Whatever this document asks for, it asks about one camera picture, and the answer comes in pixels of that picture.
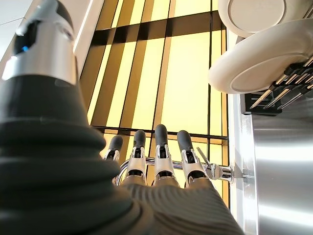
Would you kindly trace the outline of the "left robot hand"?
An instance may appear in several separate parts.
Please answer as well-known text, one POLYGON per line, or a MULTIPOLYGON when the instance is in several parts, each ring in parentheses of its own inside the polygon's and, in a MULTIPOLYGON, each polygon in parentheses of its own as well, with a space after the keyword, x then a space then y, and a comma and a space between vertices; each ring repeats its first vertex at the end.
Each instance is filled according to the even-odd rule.
POLYGON ((241 235, 178 134, 189 186, 163 170, 152 187, 130 163, 122 185, 89 126, 64 5, 44 0, 16 30, 0 82, 0 232, 3 235, 241 235))

